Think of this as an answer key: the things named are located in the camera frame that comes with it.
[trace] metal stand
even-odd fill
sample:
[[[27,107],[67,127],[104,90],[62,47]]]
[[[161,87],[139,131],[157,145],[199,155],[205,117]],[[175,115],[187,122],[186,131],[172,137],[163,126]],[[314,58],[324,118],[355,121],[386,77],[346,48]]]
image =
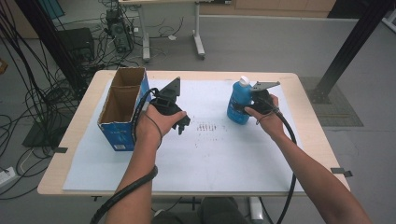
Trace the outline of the metal stand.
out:
[[[142,28],[143,33],[143,61],[147,63],[149,61],[149,34],[146,31],[145,24],[145,13],[141,5],[136,6],[137,13],[139,14],[140,27]]]
[[[316,88],[312,91],[308,91],[308,97],[312,103],[329,103],[328,95],[332,87],[335,85],[338,78],[343,75],[344,71],[366,40],[370,37],[375,27],[381,22],[381,19],[388,12],[393,1],[394,0],[376,0],[372,1],[370,6],[368,6]]]
[[[252,223],[263,223],[264,214],[262,213],[262,205],[259,197],[249,197],[250,220]]]
[[[140,19],[140,26],[143,33],[143,61],[148,63],[150,60],[150,53],[149,53],[149,34],[146,31],[146,24],[145,24],[145,12],[142,5],[135,5],[137,9],[137,13]],[[198,51],[198,55],[204,59],[205,58],[205,51],[204,46],[201,41],[201,37],[199,35],[199,9],[200,3],[195,2],[195,27],[192,30],[192,36],[194,37],[195,45]]]
[[[382,19],[382,22],[384,22],[393,32],[396,33],[396,25],[394,22],[396,21],[396,9],[390,14],[390,16],[386,19]]]
[[[192,31],[192,35],[194,36],[195,45],[197,47],[198,55],[204,59],[205,51],[204,46],[201,41],[201,37],[199,36],[199,2],[195,3],[195,30]]]

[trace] gray mat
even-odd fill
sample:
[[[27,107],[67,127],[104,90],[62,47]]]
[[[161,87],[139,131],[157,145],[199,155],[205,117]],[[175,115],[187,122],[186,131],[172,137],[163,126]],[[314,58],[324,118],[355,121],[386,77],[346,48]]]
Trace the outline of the gray mat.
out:
[[[320,77],[300,77],[305,91],[313,90]],[[335,85],[329,94],[330,104],[313,104],[314,111],[321,126],[324,127],[362,127],[359,119],[349,101]]]

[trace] wrist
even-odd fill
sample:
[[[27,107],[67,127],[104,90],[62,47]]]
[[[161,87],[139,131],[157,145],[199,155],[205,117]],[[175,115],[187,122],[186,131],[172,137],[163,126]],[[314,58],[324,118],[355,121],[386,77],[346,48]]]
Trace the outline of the wrist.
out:
[[[138,136],[136,139],[136,144],[144,148],[155,148],[157,149],[161,143],[161,137],[159,134],[143,134]]]
[[[271,139],[277,144],[290,140],[284,133],[270,134],[270,136],[271,136]]]

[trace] blue box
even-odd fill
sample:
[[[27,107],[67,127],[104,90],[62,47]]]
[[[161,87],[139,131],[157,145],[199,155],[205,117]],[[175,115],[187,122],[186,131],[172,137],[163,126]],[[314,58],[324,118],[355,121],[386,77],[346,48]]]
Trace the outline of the blue box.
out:
[[[98,119],[98,126],[116,151],[133,151],[132,116],[142,96],[149,90],[146,69],[119,68],[111,82]]]

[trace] finger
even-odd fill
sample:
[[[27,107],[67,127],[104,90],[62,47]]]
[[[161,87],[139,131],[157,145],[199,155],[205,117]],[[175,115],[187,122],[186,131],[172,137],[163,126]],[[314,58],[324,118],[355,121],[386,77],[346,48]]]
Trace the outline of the finger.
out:
[[[172,120],[178,122],[179,120],[183,119],[187,115],[186,111],[178,111],[176,114],[171,115]]]
[[[270,94],[270,96],[271,96],[271,98],[273,99],[273,104],[274,104],[275,106],[279,106],[279,99],[278,99],[275,95],[273,95],[273,94]]]
[[[257,112],[255,109],[250,108],[250,107],[248,107],[248,106],[245,107],[245,111],[246,111],[249,115],[253,116],[255,119],[257,119],[257,118],[259,118],[259,117],[262,117],[262,114],[260,114],[260,113]]]
[[[160,112],[158,112],[158,110],[157,110],[157,108],[155,108],[155,106],[154,105],[152,105],[152,104],[149,104],[148,105],[148,109],[147,109],[147,113],[150,113],[151,112],[151,110],[152,110],[152,112],[156,112],[156,113],[160,113]]]

